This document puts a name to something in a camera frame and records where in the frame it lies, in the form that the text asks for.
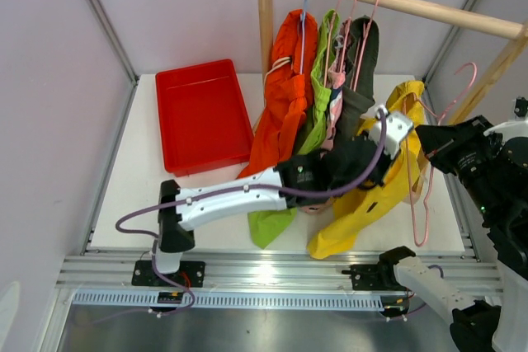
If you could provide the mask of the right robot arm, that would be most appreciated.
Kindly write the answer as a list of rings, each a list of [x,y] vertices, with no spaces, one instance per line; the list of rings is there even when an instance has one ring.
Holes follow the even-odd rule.
[[[460,351],[527,349],[527,121],[491,125],[484,117],[448,126],[420,125],[431,166],[455,175],[474,202],[497,252],[503,295],[492,306],[463,294],[405,246],[379,257],[387,289],[414,292],[441,317]]]

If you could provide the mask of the blue wire hanger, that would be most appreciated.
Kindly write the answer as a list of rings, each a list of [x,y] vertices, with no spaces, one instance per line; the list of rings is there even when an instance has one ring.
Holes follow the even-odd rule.
[[[303,1],[302,12],[300,14],[300,29],[301,29],[301,52],[300,52],[300,64],[299,64],[299,74],[304,74],[304,52],[305,52],[305,41],[306,41],[306,14],[309,5],[309,0]]]

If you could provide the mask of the dark olive shorts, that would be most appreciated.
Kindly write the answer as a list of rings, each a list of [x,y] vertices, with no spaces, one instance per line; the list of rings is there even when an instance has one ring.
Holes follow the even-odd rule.
[[[374,73],[379,49],[380,31],[376,22],[368,16],[355,19],[346,42],[342,111],[336,124],[335,146],[356,135],[361,116],[375,103]]]

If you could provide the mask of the yellow shorts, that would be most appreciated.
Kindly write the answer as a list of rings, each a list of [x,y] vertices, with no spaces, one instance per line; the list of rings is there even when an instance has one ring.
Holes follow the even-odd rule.
[[[427,168],[416,132],[402,144],[402,152],[390,167],[384,186],[372,190],[351,190],[332,205],[334,221],[317,232],[307,245],[309,255],[324,259],[350,250],[359,232],[385,216],[397,204],[409,199],[410,213],[416,210]]]

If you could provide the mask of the orange shorts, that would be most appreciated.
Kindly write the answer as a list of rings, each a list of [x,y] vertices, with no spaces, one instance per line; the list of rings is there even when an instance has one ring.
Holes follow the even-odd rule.
[[[300,9],[284,19],[271,50],[271,64],[289,62],[266,76],[266,106],[257,126],[249,163],[238,175],[250,176],[289,159],[296,135],[314,103],[310,72],[318,44],[318,23]]]

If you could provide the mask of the pink patterned shorts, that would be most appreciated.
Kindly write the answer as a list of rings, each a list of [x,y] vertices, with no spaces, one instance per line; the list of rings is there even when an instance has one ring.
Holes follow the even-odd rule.
[[[332,32],[322,26],[319,30],[316,58],[310,73],[313,105],[307,119],[307,135],[301,144],[299,154],[311,153],[319,148],[330,150],[334,146],[337,121],[342,111],[342,88],[334,87],[330,78],[331,73],[328,73],[327,80],[324,80],[324,73],[328,70],[326,60],[335,60],[332,49],[328,49],[330,36]]]

